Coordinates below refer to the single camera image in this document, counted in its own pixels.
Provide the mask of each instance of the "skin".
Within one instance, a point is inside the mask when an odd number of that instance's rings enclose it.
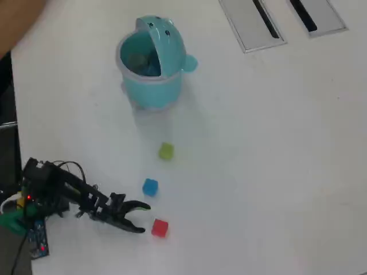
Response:
[[[0,59],[41,14],[47,0],[0,0]]]

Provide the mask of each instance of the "white table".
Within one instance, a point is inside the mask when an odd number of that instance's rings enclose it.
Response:
[[[332,2],[350,30],[308,39],[268,0],[288,44],[244,55],[216,0],[51,0],[13,51],[23,163],[75,160],[129,199],[144,199],[145,178],[160,189],[132,215],[146,234],[74,208],[50,218],[51,255],[33,274],[367,271],[367,1]],[[153,114],[131,110],[115,64],[145,14],[172,18],[200,63],[178,104]],[[154,217],[167,239],[151,236]]]

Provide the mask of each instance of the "blue cube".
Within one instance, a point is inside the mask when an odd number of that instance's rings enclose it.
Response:
[[[146,179],[143,185],[144,195],[154,197],[158,191],[158,182],[153,179]]]

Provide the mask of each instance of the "cup handle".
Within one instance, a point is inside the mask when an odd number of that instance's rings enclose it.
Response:
[[[196,69],[197,65],[198,65],[198,62],[197,62],[196,58],[188,54],[186,56],[185,64],[184,64],[182,70],[185,73],[190,73],[190,72],[193,72]]]

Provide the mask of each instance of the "black wire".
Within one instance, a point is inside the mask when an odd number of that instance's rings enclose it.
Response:
[[[25,243],[25,240],[27,239],[27,236],[28,236],[28,231],[26,232],[26,234],[24,235],[23,239],[22,239],[22,242],[21,244],[19,245],[19,248],[18,248],[18,253],[17,253],[17,256],[15,257],[15,260],[14,260],[14,263],[13,263],[13,267],[11,269],[11,275],[14,275],[14,272],[15,272],[15,269],[18,265],[18,261],[19,261],[19,257],[21,255],[21,252],[22,252],[22,248],[24,246],[24,243]]]
[[[84,171],[83,171],[83,168],[81,167],[81,165],[80,164],[78,164],[78,162],[61,162],[60,164],[58,164],[57,166],[58,167],[61,167],[61,166],[63,166],[63,165],[67,165],[68,163],[73,163],[73,164],[75,164],[75,165],[77,165],[78,166],[78,168],[79,168],[79,170],[80,170],[80,173],[81,173],[81,176],[83,177],[83,183],[86,183],[87,181],[86,181],[86,179],[85,179],[85,173],[84,173]]]
[[[62,160],[55,160],[54,162],[51,162],[51,163],[56,163],[56,162],[63,162]]]

